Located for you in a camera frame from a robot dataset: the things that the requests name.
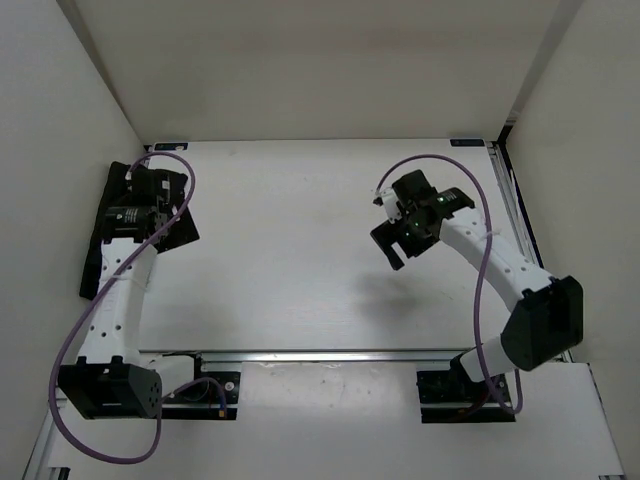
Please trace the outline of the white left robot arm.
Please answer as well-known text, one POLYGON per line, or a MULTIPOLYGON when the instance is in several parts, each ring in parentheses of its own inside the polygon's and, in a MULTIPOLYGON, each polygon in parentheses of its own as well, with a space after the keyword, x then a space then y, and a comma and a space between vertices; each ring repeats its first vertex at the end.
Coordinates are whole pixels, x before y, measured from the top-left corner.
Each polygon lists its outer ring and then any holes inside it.
POLYGON ((190 216, 174 216, 188 177, 138 168, 106 204, 98 222, 99 297, 76 361, 61 366, 57 386, 86 419, 154 418, 160 408, 159 373, 145 366, 139 327, 158 254, 198 240, 190 216))

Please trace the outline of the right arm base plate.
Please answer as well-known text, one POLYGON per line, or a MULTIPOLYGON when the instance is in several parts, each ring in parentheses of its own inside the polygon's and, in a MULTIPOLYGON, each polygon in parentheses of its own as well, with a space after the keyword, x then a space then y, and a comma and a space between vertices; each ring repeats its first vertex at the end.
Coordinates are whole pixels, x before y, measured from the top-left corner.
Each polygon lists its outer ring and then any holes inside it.
POLYGON ((448 370, 423 370, 416 375, 423 424, 516 421, 500 407, 484 382, 463 384, 448 370))

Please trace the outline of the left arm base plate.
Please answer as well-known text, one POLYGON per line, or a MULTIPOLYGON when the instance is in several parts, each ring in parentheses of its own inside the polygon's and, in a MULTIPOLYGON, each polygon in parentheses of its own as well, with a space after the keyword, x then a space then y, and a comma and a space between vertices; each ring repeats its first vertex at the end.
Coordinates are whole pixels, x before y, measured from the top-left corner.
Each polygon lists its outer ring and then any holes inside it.
POLYGON ((220 404, 218 387, 211 382, 191 386, 163 403, 164 420, 235 421, 239 409, 241 369, 239 366, 214 370, 205 366, 197 373, 198 378, 212 378, 222 388, 226 410, 220 404))

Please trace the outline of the black pleated skirt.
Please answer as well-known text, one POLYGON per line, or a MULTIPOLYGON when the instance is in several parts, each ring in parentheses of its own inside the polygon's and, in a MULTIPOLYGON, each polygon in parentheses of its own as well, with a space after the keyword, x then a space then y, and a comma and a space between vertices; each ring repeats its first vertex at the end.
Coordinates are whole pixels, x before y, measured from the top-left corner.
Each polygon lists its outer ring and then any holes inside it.
MULTIPOLYGON (((127 190, 126 181, 130 179, 131 174, 137 169, 152 168, 145 166, 143 162, 139 162, 132 166, 117 161, 113 162, 109 167, 107 180, 99 202, 97 216, 83 267, 79 290, 79 295, 82 298, 92 300, 99 291, 101 275, 107 270, 104 256, 105 246, 108 244, 105 244, 102 241, 102 223, 104 216, 107 208, 114 205, 115 201, 125 194, 127 190)), ((194 172, 189 168, 182 174, 185 174, 188 177, 187 184, 185 186, 184 202, 179 207, 174 217, 147 239, 151 241, 151 245, 159 254, 193 243, 199 239, 199 232, 188 207, 188 203, 194 194, 194 172)), ((133 241, 132 243, 136 246, 143 244, 134 243, 133 241)))

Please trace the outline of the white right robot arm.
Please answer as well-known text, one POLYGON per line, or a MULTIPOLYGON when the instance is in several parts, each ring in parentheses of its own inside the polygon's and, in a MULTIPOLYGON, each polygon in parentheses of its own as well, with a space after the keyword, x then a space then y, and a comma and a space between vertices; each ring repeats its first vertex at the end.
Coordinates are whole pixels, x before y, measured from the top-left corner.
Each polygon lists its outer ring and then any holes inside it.
POLYGON ((449 387, 455 396, 470 400, 484 389, 485 378, 532 371, 582 342, 581 284, 572 276, 553 276, 488 234, 462 190, 438 191, 416 170, 377 192, 374 202, 387 219, 371 236, 394 270, 442 242, 483 273, 510 313, 499 335, 453 360, 449 387))

